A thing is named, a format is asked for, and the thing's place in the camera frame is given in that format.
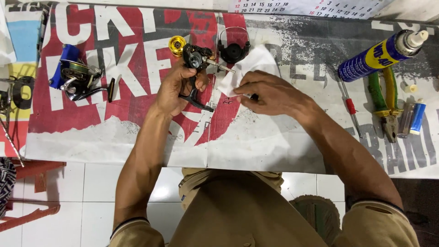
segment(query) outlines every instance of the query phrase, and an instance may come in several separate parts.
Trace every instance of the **khaki shorts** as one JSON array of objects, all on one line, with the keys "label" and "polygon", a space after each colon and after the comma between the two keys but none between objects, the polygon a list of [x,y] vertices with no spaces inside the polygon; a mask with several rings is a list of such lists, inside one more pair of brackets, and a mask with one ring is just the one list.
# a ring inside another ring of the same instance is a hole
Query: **khaki shorts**
[{"label": "khaki shorts", "polygon": [[[181,207],[186,210],[197,194],[200,185],[221,175],[229,174],[229,170],[209,169],[209,168],[182,168],[183,179],[178,185],[178,193],[181,198]],[[243,171],[243,174],[251,174],[260,178],[263,182],[271,186],[278,193],[281,192],[281,185],[284,183],[281,172],[271,171]]]}]

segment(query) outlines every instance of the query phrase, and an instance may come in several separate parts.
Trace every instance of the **white tiled floor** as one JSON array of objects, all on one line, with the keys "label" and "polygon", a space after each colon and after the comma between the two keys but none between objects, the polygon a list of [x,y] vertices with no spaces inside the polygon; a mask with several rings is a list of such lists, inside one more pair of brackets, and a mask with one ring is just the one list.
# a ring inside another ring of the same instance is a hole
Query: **white tiled floor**
[{"label": "white tiled floor", "polygon": [[[33,178],[18,181],[14,188],[14,210],[7,216],[20,217],[47,201],[60,201],[55,215],[0,232],[0,246],[105,247],[113,225],[115,187],[122,166],[68,163],[47,174],[47,192],[33,193]],[[183,216],[178,195],[181,168],[162,169],[148,204],[148,219],[169,242]],[[282,195],[292,200],[301,195],[331,199],[345,214],[344,186],[337,176],[283,173]]]}]

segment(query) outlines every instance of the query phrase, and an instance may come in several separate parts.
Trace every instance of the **pliers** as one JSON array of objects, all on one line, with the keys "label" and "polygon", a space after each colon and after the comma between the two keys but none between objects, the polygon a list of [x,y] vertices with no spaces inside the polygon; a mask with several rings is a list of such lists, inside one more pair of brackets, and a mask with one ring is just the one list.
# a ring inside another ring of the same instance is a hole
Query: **pliers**
[{"label": "pliers", "polygon": [[382,71],[386,86],[385,100],[381,92],[378,72],[369,75],[369,86],[367,88],[375,106],[374,114],[381,117],[383,131],[389,142],[394,143],[398,134],[398,116],[402,110],[397,108],[398,89],[392,67],[386,67]]}]

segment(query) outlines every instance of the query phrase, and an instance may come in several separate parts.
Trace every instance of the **red screwdriver handle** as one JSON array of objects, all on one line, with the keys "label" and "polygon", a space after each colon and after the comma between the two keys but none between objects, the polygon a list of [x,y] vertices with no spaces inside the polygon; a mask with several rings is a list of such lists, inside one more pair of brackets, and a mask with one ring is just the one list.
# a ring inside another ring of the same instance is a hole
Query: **red screwdriver handle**
[{"label": "red screwdriver handle", "polygon": [[346,106],[348,107],[349,110],[349,114],[355,114],[356,110],[355,110],[355,106],[354,103],[352,102],[352,99],[346,99]]}]

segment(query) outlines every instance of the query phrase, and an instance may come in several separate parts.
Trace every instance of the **calendar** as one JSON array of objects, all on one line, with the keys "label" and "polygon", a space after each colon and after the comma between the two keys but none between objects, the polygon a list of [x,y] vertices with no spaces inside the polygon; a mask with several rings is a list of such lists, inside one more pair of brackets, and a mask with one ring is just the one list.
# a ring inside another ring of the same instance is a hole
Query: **calendar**
[{"label": "calendar", "polygon": [[231,0],[230,13],[367,19],[393,0]]}]

